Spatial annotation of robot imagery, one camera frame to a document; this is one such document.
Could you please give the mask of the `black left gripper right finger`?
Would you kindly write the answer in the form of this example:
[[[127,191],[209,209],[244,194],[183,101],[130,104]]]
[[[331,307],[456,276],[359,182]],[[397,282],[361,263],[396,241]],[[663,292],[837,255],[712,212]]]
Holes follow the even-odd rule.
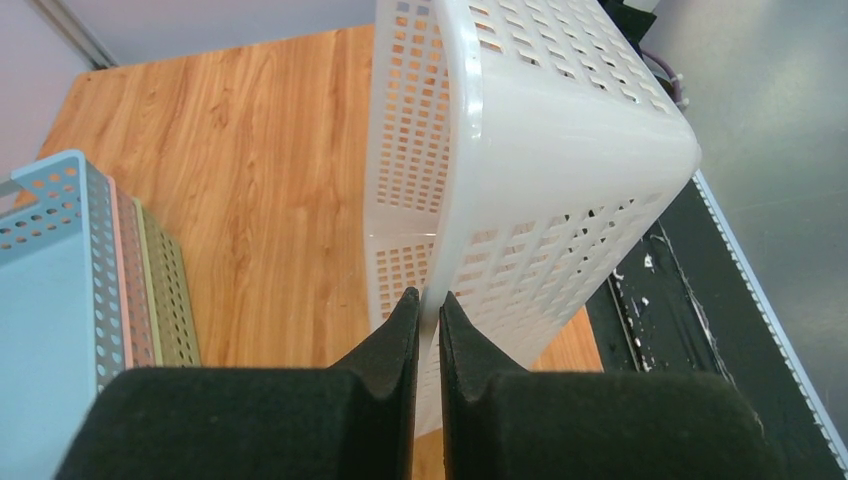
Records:
[[[704,373],[531,371],[448,295],[439,312],[450,479],[783,479],[754,410]]]

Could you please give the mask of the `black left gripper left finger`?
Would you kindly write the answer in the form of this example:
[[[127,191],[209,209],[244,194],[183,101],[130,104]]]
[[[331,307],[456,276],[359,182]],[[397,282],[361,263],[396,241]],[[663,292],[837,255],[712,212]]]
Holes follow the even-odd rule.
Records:
[[[97,397],[60,479],[407,479],[419,293],[324,368],[144,367]]]

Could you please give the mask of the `large white perforated basket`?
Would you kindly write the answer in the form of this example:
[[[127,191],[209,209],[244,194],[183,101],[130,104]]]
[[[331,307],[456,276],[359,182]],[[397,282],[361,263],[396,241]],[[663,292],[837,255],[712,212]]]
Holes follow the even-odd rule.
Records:
[[[414,433],[442,425],[438,313],[532,365],[695,173],[701,150],[623,1],[380,1],[369,321],[421,298]]]

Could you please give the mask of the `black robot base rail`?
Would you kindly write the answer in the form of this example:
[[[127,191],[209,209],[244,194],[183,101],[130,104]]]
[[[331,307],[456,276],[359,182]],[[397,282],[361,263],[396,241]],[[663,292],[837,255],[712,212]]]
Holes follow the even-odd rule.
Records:
[[[590,313],[606,365],[720,373],[795,478],[847,474],[847,5],[661,1],[700,170]]]

